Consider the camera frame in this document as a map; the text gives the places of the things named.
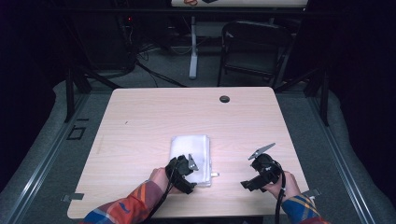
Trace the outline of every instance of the chair leg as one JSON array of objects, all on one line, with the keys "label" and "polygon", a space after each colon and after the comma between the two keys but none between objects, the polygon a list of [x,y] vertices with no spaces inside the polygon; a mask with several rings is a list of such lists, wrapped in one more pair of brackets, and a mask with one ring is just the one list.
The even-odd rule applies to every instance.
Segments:
[{"label": "chair leg", "polygon": [[218,75],[218,87],[220,86],[220,81],[221,81],[221,73],[222,73],[222,67],[220,65],[220,69],[219,69],[219,75]]},{"label": "chair leg", "polygon": [[274,89],[277,83],[277,74],[274,74],[272,81],[273,83],[271,83],[271,79],[270,79],[269,83],[271,83],[271,88]]}]

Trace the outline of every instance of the floor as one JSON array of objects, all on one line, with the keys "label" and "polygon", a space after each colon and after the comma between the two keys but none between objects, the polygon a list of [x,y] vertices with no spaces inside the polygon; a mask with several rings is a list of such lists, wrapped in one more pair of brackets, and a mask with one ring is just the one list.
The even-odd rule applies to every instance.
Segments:
[{"label": "floor", "polygon": [[[198,77],[188,78],[190,49],[177,46],[170,51],[153,49],[142,53],[139,61],[146,67],[189,87],[215,87],[219,69],[219,48],[211,39],[199,47]],[[101,75],[124,88],[174,88],[175,85],[151,76],[140,67],[125,76]],[[77,223],[67,217],[65,194],[74,192],[79,175],[91,149],[111,90],[89,79],[93,91],[76,90],[76,114],[66,117],[65,85],[54,88],[56,104],[23,161],[20,169],[0,194],[1,223]],[[260,79],[230,74],[224,86],[264,85]],[[304,83],[276,95],[290,131],[310,188],[319,188],[316,198],[320,213],[331,223],[395,223],[396,212],[379,191],[351,148],[347,128],[336,97],[329,98],[329,122],[318,117],[318,99],[305,98]],[[67,139],[73,127],[84,127],[79,141]],[[152,223],[272,223],[268,217],[218,217],[198,219],[153,219]],[[286,217],[281,223],[288,223]]]}]

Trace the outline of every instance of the table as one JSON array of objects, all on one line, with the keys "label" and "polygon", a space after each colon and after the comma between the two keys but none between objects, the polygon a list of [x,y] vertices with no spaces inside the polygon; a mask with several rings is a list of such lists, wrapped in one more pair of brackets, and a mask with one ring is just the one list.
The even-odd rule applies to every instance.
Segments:
[{"label": "table", "polygon": [[[306,7],[307,0],[218,0],[212,3],[206,3],[197,0],[198,4],[194,7],[269,7],[277,9],[278,7]],[[172,0],[172,7],[191,7],[184,4],[184,0]],[[190,62],[190,79],[197,78],[197,43],[196,43],[196,20],[191,17],[191,62]]]},{"label": "table", "polygon": [[[222,103],[222,95],[230,97]],[[209,188],[190,195],[169,195],[154,217],[231,217],[273,215],[276,199],[250,192],[241,181],[258,173],[248,157],[276,143],[266,153],[292,171],[301,191],[308,190],[301,164],[272,89],[163,88],[113,91],[76,188],[82,200],[67,215],[83,218],[104,203],[126,197],[153,168],[169,162],[171,138],[207,134],[212,171]]]}]

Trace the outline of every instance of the forearm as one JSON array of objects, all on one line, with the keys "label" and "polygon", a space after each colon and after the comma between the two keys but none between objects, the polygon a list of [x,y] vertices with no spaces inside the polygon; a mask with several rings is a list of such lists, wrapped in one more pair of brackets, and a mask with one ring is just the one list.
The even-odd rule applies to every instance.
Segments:
[{"label": "forearm", "polygon": [[106,203],[91,211],[82,222],[88,223],[139,223],[145,220],[163,196],[162,190],[152,181],[136,188],[128,197]]},{"label": "forearm", "polygon": [[282,208],[292,224],[329,223],[320,217],[315,205],[302,194],[287,199],[282,203]]}]

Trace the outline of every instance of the black chair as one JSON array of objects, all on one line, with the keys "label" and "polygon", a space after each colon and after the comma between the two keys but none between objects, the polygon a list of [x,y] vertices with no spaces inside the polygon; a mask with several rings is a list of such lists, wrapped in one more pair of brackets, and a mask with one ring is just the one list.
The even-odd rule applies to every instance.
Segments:
[{"label": "black chair", "polygon": [[282,26],[255,21],[227,23],[222,29],[218,86],[222,70],[225,74],[230,70],[262,77],[274,87],[291,42],[290,32]]}]

